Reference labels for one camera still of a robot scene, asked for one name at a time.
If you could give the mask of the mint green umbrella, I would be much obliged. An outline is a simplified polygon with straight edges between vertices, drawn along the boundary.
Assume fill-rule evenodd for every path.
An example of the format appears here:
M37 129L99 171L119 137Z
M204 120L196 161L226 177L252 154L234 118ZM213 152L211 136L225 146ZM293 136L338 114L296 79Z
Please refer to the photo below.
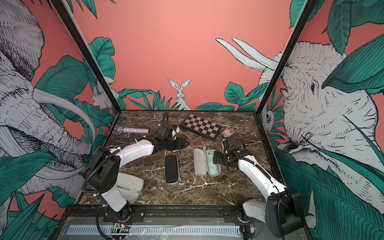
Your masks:
M206 158L207 158L207 169L208 174L211 177L217 177L221 174L221 167L220 165L214 164L214 154L216 150L207 150L206 151Z

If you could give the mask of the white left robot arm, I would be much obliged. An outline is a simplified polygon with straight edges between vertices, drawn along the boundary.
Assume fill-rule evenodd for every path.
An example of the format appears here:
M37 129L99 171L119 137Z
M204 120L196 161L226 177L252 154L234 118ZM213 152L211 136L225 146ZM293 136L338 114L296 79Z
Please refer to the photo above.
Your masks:
M86 192L87 185L91 185L95 188L93 193L115 213L128 209L130 204L117 185L120 168L162 150L185 149L189 142L186 136L178 136L179 131L179 127L175 125L160 125L149 136L128 142L117 149L98 149L85 167L85 181L81 191Z

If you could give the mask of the purple glitter microphone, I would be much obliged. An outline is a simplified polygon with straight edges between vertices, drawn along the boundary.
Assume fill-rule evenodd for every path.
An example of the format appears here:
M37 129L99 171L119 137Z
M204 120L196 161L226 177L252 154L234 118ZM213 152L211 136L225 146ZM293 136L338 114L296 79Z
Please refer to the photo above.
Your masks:
M138 135L148 135L150 129L147 128L131 128L131 127L116 127L116 132L119 134L138 134Z

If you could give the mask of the black frame post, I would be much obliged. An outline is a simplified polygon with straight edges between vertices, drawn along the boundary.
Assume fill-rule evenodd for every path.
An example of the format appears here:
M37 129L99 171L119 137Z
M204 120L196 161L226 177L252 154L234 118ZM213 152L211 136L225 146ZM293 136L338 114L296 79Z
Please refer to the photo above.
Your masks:
M299 38L303 32L303 29L305 28L305 25L307 24L308 19L311 16L312 11L314 10L316 4L317 4L316 0L308 0L305 2L304 7L301 11L300 17L298 19L298 22L296 23L296 25L294 27L294 30L291 34L291 37L287 43L285 50L283 51L283 54L282 54L281 59L278 63L278 66L274 70L274 74L273 74L273 76L272 76L272 78L268 84L266 92L265 92L265 94L262 98L262 101L261 101L261 103L260 103L260 105L256 111L257 116L261 115L262 110L264 109L264 107L267 103L267 100L274 89L274 86L276 85L277 81L280 79L281 74L282 74L282 72L283 72L283 70L284 70L284 68L285 68L285 66L286 66L286 64L287 64L287 62L291 56L291 53L293 52L295 45L298 42L298 40L299 40Z
M71 37L73 38L74 42L76 43L83 57L85 58L87 64L91 68L91 72L95 75L96 79L100 83L108 99L111 101L113 107L115 108L115 110L119 115L122 112L122 109L120 108L119 103L114 97L109 85L107 84L98 63L95 57L93 56L84 35L80 30L80 27L76 23L76 20L70 11L70 7L67 6L66 1L52 0L51 3L55 8L56 12L58 13L59 17L61 18L62 22L66 26L68 32L70 33Z

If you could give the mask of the black frame post left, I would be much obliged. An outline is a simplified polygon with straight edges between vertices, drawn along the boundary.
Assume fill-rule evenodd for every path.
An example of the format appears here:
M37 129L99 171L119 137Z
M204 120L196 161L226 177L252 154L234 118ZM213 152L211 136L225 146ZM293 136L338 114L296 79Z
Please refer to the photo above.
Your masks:
M120 108L119 103L114 97L109 85L107 84L98 63L95 57L93 56L84 35L80 30L80 27L76 23L76 20L70 11L70 7L67 6L66 1L52 0L51 3L55 8L56 12L58 13L59 17L61 18L62 22L66 26L68 32L70 33L71 37L73 38L74 42L76 43L83 57L85 58L87 64L91 68L91 72L95 75L96 79L100 83L108 99L111 101L113 107L115 108L115 110L119 115L122 112L122 109Z

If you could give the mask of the white perforated strip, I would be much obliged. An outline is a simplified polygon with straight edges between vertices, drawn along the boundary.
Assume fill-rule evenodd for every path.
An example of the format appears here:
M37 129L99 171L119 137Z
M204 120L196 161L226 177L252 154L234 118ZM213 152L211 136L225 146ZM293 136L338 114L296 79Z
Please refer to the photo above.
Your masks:
M186 236L225 236L241 237L239 226L130 226L115 228L110 225L100 226L108 236L144 236L144 235L186 235Z

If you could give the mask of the purple card box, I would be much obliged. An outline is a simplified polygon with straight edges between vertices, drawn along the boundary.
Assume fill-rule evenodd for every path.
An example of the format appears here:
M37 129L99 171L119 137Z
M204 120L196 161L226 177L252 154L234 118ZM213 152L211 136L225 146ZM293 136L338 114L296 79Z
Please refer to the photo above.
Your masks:
M233 135L234 133L235 133L234 130L232 130L230 127L227 127L224 131L222 131L221 135L224 138L227 138L227 137L230 137L231 135Z

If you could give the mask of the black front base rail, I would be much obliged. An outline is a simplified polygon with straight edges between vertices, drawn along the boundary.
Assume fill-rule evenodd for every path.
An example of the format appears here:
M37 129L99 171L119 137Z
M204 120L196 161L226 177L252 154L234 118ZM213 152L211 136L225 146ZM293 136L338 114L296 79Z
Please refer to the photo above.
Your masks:
M237 205L130 205L119 212L102 205L70 205L61 221L69 217L90 218L103 217L107 222L142 223L149 217L201 217L223 218L226 223L247 223L249 217Z

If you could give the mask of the black zippered umbrella case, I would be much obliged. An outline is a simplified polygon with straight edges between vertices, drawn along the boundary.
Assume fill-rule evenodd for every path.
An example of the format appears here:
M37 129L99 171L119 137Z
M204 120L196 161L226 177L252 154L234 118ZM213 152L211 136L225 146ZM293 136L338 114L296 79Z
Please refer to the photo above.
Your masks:
M180 181L179 162L176 155L165 159L165 181L168 185L175 185Z

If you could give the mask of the black frame post right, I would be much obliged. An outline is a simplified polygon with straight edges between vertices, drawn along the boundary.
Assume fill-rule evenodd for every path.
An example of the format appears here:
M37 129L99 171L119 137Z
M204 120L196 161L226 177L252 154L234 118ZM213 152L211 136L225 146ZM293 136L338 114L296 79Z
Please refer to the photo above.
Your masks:
M298 19L298 22L296 23L296 25L294 27L294 30L291 34L291 37L287 43L285 50L283 51L283 54L282 54L281 59L278 63L278 66L274 70L274 74L273 74L273 76L272 76L272 78L268 84L266 92L265 92L265 94L262 98L262 101L261 101L261 103L260 103L260 105L256 111L257 116L261 115L262 110L264 109L264 107L267 103L267 100L274 89L274 86L276 85L277 81L280 79L281 74L282 74L282 72L283 72L283 70L284 70L284 68L285 68L285 66L286 66L286 64L287 64L287 62L291 56L291 53L293 52L295 45L298 42L298 40L299 40L299 38L303 32L303 29L305 28L305 25L307 24L308 19L311 16L312 11L314 10L316 4L317 4L316 0L308 0L305 2L304 7L301 11L300 17Z

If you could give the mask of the folding chess board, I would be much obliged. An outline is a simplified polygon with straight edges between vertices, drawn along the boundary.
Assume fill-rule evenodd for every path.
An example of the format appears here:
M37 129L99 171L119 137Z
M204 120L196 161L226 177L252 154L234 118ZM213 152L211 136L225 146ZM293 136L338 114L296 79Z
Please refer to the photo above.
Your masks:
M211 120L189 114L181 123L180 128L210 141L215 141L220 135L222 126Z

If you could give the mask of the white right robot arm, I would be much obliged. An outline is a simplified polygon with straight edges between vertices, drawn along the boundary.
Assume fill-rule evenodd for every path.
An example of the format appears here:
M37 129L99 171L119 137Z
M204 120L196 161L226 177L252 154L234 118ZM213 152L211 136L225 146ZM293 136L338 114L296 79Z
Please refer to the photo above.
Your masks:
M294 188L287 188L270 175L245 147L240 147L233 137L222 140L222 152L216 152L213 162L236 168L246 174L260 190L266 203L249 200L242 204L245 215L265 223L277 238L305 226L302 198Z

